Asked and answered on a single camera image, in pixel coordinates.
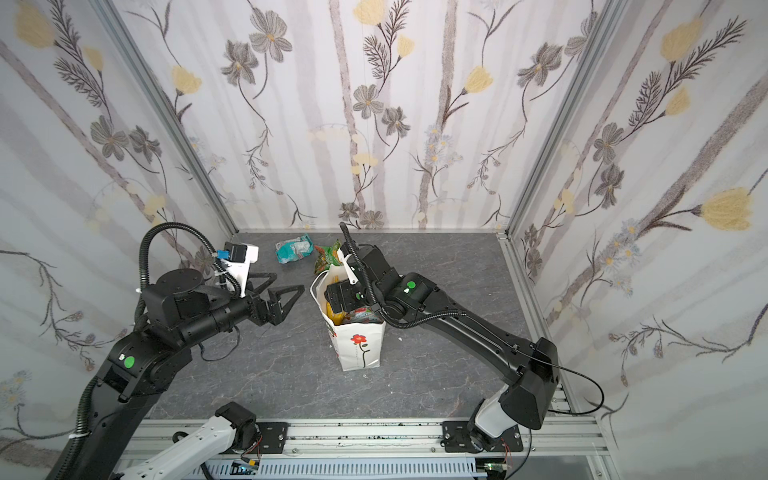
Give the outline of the red green snack packet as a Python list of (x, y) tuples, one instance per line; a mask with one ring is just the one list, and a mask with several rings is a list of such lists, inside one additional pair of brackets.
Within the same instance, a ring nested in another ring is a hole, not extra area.
[(320, 245), (314, 246), (314, 250), (318, 255), (314, 264), (315, 275), (319, 275), (320, 273), (329, 270), (332, 266), (343, 265), (338, 254), (340, 247), (341, 247), (341, 242), (339, 240), (336, 240), (330, 246), (320, 246)]

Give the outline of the white paper bag red flower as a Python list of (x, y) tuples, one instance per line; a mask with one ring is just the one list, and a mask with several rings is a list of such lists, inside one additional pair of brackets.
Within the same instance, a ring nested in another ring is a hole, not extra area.
[(372, 369), (380, 366), (385, 323), (335, 326), (326, 316), (324, 292), (329, 284), (347, 280), (343, 266), (332, 266), (316, 276), (310, 293), (325, 322), (330, 340), (343, 371)]

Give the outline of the yellow snack packet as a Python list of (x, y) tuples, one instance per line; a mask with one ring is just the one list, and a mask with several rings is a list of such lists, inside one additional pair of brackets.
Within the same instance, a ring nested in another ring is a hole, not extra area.
[(349, 318), (348, 313), (345, 311), (334, 311), (332, 305), (329, 302), (326, 303), (325, 313), (335, 326), (343, 325)]

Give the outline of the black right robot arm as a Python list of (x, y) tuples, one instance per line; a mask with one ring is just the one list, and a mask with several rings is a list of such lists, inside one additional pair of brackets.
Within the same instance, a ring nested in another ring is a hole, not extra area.
[(438, 284), (411, 272), (401, 275), (373, 245), (337, 254), (346, 278), (325, 288), (335, 314), (364, 310), (400, 330), (423, 327), (465, 348), (494, 369), (504, 386), (473, 413), (472, 434), (496, 440), (513, 426), (543, 427), (560, 383), (557, 347), (512, 334), (464, 308)]

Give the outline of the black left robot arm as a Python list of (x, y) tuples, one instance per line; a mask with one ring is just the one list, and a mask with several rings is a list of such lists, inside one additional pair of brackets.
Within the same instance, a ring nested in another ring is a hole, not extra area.
[(256, 288), (208, 286), (201, 272), (176, 269), (144, 287), (145, 326), (119, 340), (85, 387), (71, 438), (51, 479), (107, 479), (149, 410), (192, 360), (204, 341), (243, 321), (278, 325), (304, 293), (302, 285), (276, 290), (276, 277)]

